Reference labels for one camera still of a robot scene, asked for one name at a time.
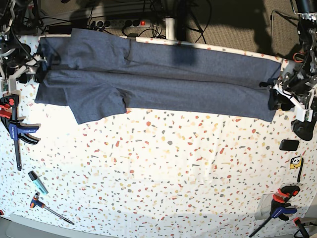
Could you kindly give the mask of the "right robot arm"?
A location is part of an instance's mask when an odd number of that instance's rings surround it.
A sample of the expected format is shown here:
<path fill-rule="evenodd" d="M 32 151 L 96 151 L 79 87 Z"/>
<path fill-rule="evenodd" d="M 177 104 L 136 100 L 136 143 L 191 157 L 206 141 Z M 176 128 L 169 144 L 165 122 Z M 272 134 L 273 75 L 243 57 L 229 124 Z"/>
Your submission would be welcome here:
<path fill-rule="evenodd" d="M 0 93 L 16 90 L 16 83 L 27 83 L 45 61 L 21 38 L 36 35 L 44 25 L 38 0 L 0 2 Z"/>

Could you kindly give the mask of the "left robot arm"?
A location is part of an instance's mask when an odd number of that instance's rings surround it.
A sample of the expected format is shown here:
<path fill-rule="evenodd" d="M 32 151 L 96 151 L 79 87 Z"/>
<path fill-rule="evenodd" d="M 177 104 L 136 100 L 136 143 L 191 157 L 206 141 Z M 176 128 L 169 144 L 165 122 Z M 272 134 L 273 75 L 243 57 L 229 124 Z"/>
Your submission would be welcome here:
<path fill-rule="evenodd" d="M 297 121 L 312 122 L 317 88 L 317 2 L 292 0 L 290 3 L 298 17 L 297 30 L 303 50 L 299 53 L 301 59 L 293 56 L 293 61 L 300 64 L 299 68 L 276 80 L 262 82 L 260 87 L 270 89 L 268 105 L 271 111 L 278 108 L 288 111 L 294 107 Z"/>

